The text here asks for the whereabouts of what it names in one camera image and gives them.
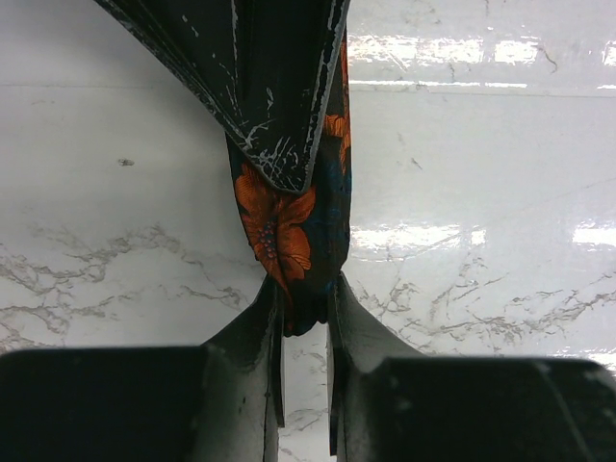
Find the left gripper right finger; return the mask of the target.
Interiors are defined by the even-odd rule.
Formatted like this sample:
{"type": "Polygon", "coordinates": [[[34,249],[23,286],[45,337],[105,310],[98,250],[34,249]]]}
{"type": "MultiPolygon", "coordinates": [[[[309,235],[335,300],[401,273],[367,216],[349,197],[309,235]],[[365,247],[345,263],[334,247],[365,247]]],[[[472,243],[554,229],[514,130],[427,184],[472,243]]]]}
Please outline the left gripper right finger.
{"type": "Polygon", "coordinates": [[[615,381],[556,357],[425,355],[340,277],[328,299],[329,446],[339,461],[611,461],[615,381]]]}

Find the black orange floral tie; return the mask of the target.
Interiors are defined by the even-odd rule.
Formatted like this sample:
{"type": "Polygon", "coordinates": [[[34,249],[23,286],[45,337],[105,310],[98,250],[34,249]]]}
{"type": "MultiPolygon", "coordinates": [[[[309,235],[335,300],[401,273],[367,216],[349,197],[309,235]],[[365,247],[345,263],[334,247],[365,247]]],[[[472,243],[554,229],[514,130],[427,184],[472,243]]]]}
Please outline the black orange floral tie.
{"type": "Polygon", "coordinates": [[[327,301],[350,242],[351,131],[347,44],[327,103],[312,185],[278,192],[228,141],[234,194],[247,240],[285,295],[284,334],[301,336],[327,321],[327,301]]]}

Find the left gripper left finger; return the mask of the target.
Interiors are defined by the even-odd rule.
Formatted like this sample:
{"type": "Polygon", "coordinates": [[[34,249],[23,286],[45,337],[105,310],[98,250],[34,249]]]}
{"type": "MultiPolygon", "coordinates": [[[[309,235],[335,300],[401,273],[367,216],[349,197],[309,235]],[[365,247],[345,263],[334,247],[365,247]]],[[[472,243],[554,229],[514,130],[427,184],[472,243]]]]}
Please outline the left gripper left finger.
{"type": "Polygon", "coordinates": [[[284,423],[282,294],[199,346],[21,349],[1,357],[5,461],[274,461],[284,423]]]}

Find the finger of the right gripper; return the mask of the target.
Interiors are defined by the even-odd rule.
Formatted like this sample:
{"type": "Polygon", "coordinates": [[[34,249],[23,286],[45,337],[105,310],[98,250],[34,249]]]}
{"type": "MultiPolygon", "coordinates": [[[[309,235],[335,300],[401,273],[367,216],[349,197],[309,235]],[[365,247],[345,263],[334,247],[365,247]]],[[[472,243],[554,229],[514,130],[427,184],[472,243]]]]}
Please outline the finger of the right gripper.
{"type": "Polygon", "coordinates": [[[100,0],[276,189],[311,183],[347,1],[100,0]]]}

